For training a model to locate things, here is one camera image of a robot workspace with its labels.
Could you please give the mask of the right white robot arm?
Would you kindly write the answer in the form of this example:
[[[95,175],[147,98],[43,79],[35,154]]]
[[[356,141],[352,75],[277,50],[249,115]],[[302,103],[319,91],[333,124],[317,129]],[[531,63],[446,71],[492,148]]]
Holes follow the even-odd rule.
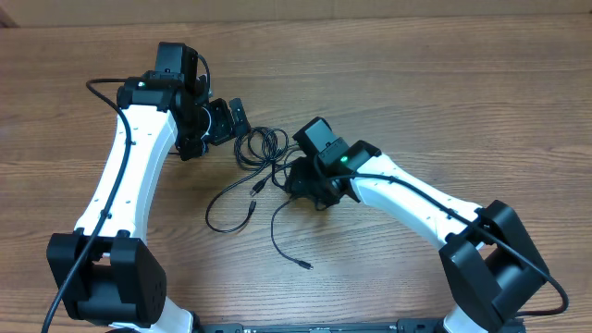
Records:
[[[288,191],[324,207],[344,196],[382,210],[437,251],[455,306],[441,332],[522,332],[522,307],[549,269],[516,212],[501,201],[483,207],[407,173],[374,145],[346,143],[316,117],[293,136],[303,155]]]

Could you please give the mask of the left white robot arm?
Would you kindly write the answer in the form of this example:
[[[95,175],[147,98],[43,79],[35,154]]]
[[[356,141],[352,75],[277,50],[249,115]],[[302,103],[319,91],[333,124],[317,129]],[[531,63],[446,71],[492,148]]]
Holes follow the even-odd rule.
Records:
[[[211,94],[204,57],[158,45],[154,68],[117,81],[116,135],[86,210],[46,249],[57,293],[51,309],[116,332],[196,332],[199,319],[167,295],[167,275],[146,244],[155,187],[171,151],[200,157],[247,134],[240,99]]]

